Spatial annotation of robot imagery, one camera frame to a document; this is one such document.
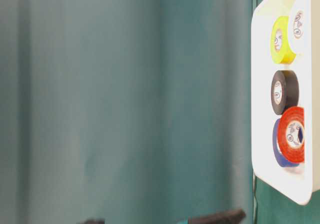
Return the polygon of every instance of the white tray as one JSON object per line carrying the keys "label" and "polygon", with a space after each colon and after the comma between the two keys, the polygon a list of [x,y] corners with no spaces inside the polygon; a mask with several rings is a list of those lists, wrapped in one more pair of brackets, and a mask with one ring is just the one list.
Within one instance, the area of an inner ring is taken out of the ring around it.
{"label": "white tray", "polygon": [[[307,204],[320,189],[320,0],[305,0],[305,50],[289,64],[275,64],[270,40],[273,24],[289,16],[296,0],[264,0],[251,24],[251,143],[253,170],[260,179],[298,204]],[[293,70],[299,82],[298,106],[304,108],[304,163],[280,167],[272,131],[277,119],[271,105],[271,82],[277,70]]]}

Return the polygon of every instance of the fabric backdrop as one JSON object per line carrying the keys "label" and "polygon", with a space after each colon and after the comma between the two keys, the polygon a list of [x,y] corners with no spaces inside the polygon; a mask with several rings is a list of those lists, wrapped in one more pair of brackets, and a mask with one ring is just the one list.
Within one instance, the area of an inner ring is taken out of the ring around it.
{"label": "fabric backdrop", "polygon": [[0,0],[1,223],[252,223],[252,6]]}

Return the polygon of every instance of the curtain fold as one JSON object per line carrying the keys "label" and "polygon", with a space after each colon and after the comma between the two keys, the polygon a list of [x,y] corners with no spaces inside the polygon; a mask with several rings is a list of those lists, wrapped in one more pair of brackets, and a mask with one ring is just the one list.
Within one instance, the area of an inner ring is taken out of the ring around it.
{"label": "curtain fold", "polygon": [[1,222],[252,223],[252,0],[0,2]]}

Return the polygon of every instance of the tape roll label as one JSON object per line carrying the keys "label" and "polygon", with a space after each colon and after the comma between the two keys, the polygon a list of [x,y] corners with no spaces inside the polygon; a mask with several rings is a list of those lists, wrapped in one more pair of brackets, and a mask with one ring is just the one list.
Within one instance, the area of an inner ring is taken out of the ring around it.
{"label": "tape roll label", "polygon": [[294,23],[293,23],[293,33],[294,37],[296,39],[300,39],[302,34],[304,33],[303,31],[303,20],[304,20],[304,13],[302,11],[299,11],[294,18]]}
{"label": "tape roll label", "polygon": [[273,98],[274,98],[274,102],[278,105],[281,103],[281,100],[282,100],[282,84],[278,80],[274,85],[275,86],[273,89],[273,96],[274,96]]}
{"label": "tape roll label", "polygon": [[275,39],[274,39],[274,46],[275,46],[275,50],[277,52],[280,51],[281,47],[282,47],[282,30],[278,29],[276,31],[276,35],[275,35]]}
{"label": "tape roll label", "polygon": [[302,146],[304,141],[304,128],[303,125],[297,121],[291,121],[286,128],[286,141],[291,148],[298,149]]}

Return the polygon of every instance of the tape roll core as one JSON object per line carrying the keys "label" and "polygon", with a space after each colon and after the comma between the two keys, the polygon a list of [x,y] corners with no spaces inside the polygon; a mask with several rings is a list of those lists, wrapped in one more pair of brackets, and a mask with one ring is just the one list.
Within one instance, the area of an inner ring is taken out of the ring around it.
{"label": "tape roll core", "polygon": [[291,107],[285,111],[279,122],[277,140],[280,151],[293,163],[305,161],[305,139],[301,138],[301,134],[304,135],[304,120],[303,108]]}
{"label": "tape roll core", "polygon": [[275,114],[282,115],[299,101],[299,84],[294,71],[279,70],[272,79],[271,103]]}
{"label": "tape roll core", "polygon": [[271,34],[271,56],[276,64],[290,64],[296,57],[288,42],[288,16],[279,17],[273,25]]}

